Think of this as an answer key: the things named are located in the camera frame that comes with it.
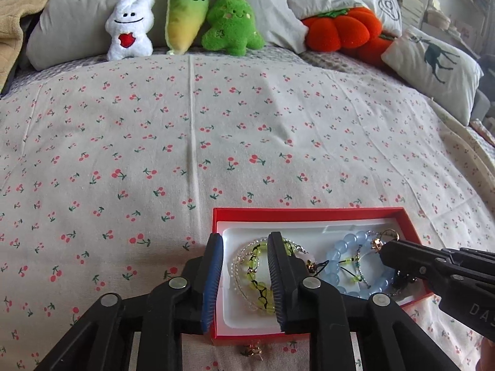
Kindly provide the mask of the person right hand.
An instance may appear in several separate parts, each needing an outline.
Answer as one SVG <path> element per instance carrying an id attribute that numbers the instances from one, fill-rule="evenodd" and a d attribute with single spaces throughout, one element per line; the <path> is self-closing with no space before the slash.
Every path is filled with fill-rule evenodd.
<path id="1" fill-rule="evenodd" d="M 476 371 L 495 371 L 495 343 L 483 338 L 481 357 L 476 364 Z"/>

